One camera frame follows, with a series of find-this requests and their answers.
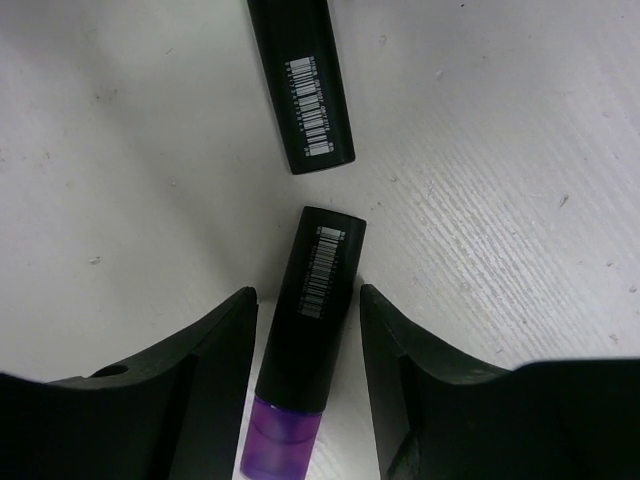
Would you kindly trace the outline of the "purple black highlighter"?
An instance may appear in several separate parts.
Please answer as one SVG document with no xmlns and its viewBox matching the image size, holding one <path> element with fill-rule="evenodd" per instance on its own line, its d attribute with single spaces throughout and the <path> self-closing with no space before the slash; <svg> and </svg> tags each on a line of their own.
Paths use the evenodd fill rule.
<svg viewBox="0 0 640 480">
<path fill-rule="evenodd" d="M 305 478 L 341 345 L 365 221 L 303 209 L 259 371 L 240 462 L 247 479 Z"/>
</svg>

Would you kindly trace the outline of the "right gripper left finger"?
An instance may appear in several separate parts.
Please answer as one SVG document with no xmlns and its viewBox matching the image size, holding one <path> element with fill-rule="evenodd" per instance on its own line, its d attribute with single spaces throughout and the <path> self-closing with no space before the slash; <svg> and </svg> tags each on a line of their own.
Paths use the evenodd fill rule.
<svg viewBox="0 0 640 480">
<path fill-rule="evenodd" d="M 159 343 L 54 382 L 46 478 L 230 478 L 256 322 L 244 287 Z"/>
</svg>

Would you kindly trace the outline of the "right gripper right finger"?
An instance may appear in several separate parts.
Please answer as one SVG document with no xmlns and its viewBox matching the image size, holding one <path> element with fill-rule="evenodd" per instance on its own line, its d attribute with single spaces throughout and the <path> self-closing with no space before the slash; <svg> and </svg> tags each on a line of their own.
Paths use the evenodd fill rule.
<svg viewBox="0 0 640 480">
<path fill-rule="evenodd" d="M 409 320 L 372 284 L 360 288 L 359 315 L 380 477 L 416 479 L 424 423 L 419 375 L 450 385 L 476 385 L 507 370 Z"/>
</svg>

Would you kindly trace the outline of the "yellow black highlighter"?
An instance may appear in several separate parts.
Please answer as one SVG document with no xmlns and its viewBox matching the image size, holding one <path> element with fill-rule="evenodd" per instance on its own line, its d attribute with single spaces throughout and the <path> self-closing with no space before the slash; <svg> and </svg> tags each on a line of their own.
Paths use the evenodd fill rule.
<svg viewBox="0 0 640 480">
<path fill-rule="evenodd" d="M 328 2 L 256 0 L 248 9 L 291 173 L 353 162 Z"/>
</svg>

